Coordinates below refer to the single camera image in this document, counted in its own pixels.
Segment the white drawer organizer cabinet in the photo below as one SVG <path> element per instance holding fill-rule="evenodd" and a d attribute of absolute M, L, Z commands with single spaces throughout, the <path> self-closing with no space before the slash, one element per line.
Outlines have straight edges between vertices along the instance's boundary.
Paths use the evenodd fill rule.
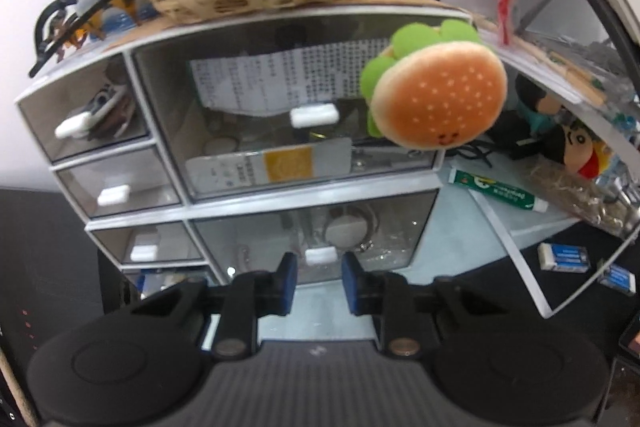
<path fill-rule="evenodd" d="M 165 29 L 90 46 L 16 106 L 90 239 L 145 293 L 287 251 L 303 284 L 337 279 L 347 251 L 398 270 L 444 158 L 373 138 L 358 78 L 401 26 L 463 19 L 358 2 Z"/>

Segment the yellow white medicine packet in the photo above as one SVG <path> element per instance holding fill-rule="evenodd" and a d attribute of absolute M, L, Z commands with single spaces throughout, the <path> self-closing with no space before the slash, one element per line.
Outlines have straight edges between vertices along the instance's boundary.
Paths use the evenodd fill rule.
<path fill-rule="evenodd" d="M 194 157 L 186 174 L 198 195 L 268 184 L 347 176 L 352 172 L 352 140 L 314 143 Z"/>

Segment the green white toothpaste tube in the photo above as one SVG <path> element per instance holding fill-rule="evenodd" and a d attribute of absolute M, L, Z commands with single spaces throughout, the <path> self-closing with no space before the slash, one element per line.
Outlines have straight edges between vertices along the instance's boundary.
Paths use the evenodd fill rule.
<path fill-rule="evenodd" d="M 525 191 L 524 188 L 486 178 L 486 176 L 480 176 L 479 174 L 470 173 L 458 168 L 452 168 L 449 171 L 448 182 L 465 187 L 470 191 L 498 199 L 500 202 L 520 208 L 521 210 L 544 213 L 549 208 L 549 203 L 546 200 Z"/>

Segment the blue white eraser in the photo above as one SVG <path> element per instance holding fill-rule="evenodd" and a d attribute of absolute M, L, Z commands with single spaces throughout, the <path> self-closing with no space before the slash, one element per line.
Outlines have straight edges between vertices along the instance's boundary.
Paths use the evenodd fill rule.
<path fill-rule="evenodd" d="M 613 263 L 609 265 L 600 275 L 599 284 L 618 291 L 627 296 L 636 295 L 637 284 L 634 273 Z"/>
<path fill-rule="evenodd" d="M 582 274 L 590 269 L 589 256 L 584 247 L 541 243 L 537 251 L 542 271 Z"/>

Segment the printed paper receipt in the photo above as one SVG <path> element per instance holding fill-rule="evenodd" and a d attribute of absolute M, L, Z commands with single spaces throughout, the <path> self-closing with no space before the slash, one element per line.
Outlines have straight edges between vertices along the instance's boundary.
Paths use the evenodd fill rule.
<path fill-rule="evenodd" d="M 281 52 L 203 58 L 189 63 L 201 106 L 235 115 L 267 117 L 291 109 L 359 98 L 367 62 L 387 38 L 319 44 Z"/>

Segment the hamburger plush toy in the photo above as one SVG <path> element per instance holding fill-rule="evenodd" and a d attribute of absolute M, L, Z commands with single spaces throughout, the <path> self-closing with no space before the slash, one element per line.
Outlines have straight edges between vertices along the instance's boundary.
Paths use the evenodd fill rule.
<path fill-rule="evenodd" d="M 396 30 L 363 67 L 359 88 L 373 138 L 409 150 L 450 150 L 495 124 L 508 76 L 472 24 L 444 20 Z"/>

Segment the cartoon boy plush doll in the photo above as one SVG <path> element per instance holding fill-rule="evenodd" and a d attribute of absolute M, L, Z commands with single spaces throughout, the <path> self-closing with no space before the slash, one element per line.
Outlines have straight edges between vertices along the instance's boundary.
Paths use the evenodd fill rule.
<path fill-rule="evenodd" d="M 563 102 L 524 75 L 516 77 L 515 92 L 518 113 L 528 122 L 544 158 L 587 180 L 604 173 L 611 161 L 610 149 Z"/>

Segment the white desk riser shelf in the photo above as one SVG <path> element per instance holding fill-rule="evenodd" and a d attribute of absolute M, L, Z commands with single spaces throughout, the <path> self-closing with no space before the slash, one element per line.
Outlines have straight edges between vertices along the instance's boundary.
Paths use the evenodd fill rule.
<path fill-rule="evenodd" d="M 593 68 L 579 68 L 566 55 L 552 55 L 543 46 L 538 46 L 526 38 L 512 36 L 510 44 L 504 46 L 499 40 L 497 23 L 478 14 L 473 16 L 473 20 L 480 35 L 497 48 L 503 62 L 542 89 L 554 94 L 570 113 L 606 143 L 612 153 L 613 164 L 625 168 L 617 178 L 627 181 L 630 187 L 638 187 L 639 153 L 628 142 L 623 132 L 616 130 L 612 122 L 604 117 L 603 106 L 606 96 L 592 84 L 592 80 L 596 78 L 596 71 Z M 532 191 L 552 206 L 623 239 L 624 243 L 606 257 L 606 267 L 612 265 L 622 252 L 638 239 L 638 196 L 632 199 L 617 196 L 610 188 L 599 188 L 596 182 L 568 172 L 562 165 L 544 158 L 539 153 L 536 140 L 527 144 L 527 150 L 513 164 L 510 171 L 517 174 L 521 181 L 532 184 Z M 562 303 L 550 305 L 532 269 L 526 265 L 518 249 L 515 230 L 510 227 L 515 212 L 510 210 L 503 215 L 498 213 L 488 202 L 488 198 L 478 193 L 472 194 L 470 199 L 475 202 L 477 214 L 472 220 L 472 225 L 465 225 L 462 229 L 462 236 L 469 239 L 473 247 L 494 245 L 500 254 L 509 257 L 538 312 L 545 319 L 553 317 L 569 306 L 603 272 L 601 269 L 597 270 Z"/>

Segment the red plastic packet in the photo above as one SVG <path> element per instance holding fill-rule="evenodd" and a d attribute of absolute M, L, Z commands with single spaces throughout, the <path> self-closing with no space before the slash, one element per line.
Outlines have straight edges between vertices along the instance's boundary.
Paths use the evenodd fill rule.
<path fill-rule="evenodd" d="M 514 0 L 498 0 L 498 34 L 499 40 L 504 46 L 510 44 L 512 37 L 511 12 Z"/>

